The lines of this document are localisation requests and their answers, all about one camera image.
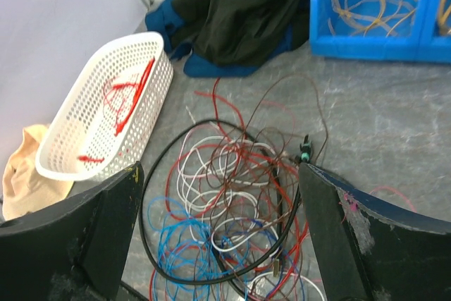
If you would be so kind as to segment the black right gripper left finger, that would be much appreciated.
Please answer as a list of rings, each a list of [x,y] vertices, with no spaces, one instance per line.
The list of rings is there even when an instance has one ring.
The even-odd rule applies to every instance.
[[[122,281],[144,192],[140,162],[1,224],[2,300],[143,300]]]

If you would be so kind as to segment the black cable teal connector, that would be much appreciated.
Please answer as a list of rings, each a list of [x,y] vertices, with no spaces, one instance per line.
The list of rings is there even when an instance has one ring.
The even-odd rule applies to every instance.
[[[251,264],[248,267],[245,267],[239,271],[233,272],[231,274],[222,274],[218,278],[210,279],[210,280],[186,280],[181,278],[176,278],[174,276],[171,276],[167,274],[157,263],[156,259],[154,258],[149,242],[147,241],[147,233],[144,227],[144,199],[146,197],[147,191],[149,189],[149,181],[154,176],[154,172],[157,170],[159,164],[167,154],[167,152],[170,150],[170,148],[179,141],[182,137],[186,136],[191,130],[194,130],[196,127],[199,127],[201,125],[207,124],[207,123],[217,123],[227,125],[230,128],[233,128],[234,130],[240,131],[242,134],[244,134],[246,137],[248,137],[251,141],[255,141],[256,138],[252,136],[249,132],[246,131],[245,128],[240,127],[238,125],[235,125],[234,123],[231,123],[229,121],[225,121],[219,118],[206,118],[200,121],[197,121],[196,123],[192,124],[190,127],[185,128],[182,130],[177,136],[175,136],[161,151],[160,155],[157,156],[156,160],[154,161],[152,167],[149,169],[148,173],[145,175],[145,180],[143,184],[143,193],[142,193],[142,199],[140,202],[138,217],[137,217],[137,224],[139,226],[139,232],[140,232],[140,239],[144,248],[144,251],[146,253],[147,259],[152,264],[153,268],[156,270],[158,274],[160,274],[163,278],[165,278],[167,281],[170,281],[172,283],[177,283],[180,285],[190,285],[190,286],[205,286],[205,285],[218,285],[222,283],[229,283],[232,285],[234,289],[237,290],[237,293],[243,297],[244,292],[240,290],[234,280],[236,280],[238,277],[247,274],[252,269],[256,268],[259,264],[263,263],[264,260],[268,259],[270,254],[273,254],[276,250],[279,249],[279,247],[282,245],[283,241],[288,236],[289,230],[291,225],[294,223],[294,221],[297,219],[297,212],[298,209],[302,203],[301,198],[301,192],[299,186],[297,186],[297,190],[295,193],[294,198],[294,206],[291,208],[290,213],[288,214],[288,221],[286,223],[286,226],[283,229],[283,232],[281,233],[281,236],[279,239],[273,244],[273,246],[269,249],[269,251],[263,255],[259,260],[255,261],[253,264]]]

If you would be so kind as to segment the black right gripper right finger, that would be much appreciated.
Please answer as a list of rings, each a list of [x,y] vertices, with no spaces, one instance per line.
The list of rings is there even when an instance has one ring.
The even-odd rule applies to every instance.
[[[449,300],[450,222],[311,164],[299,188],[328,300]]]

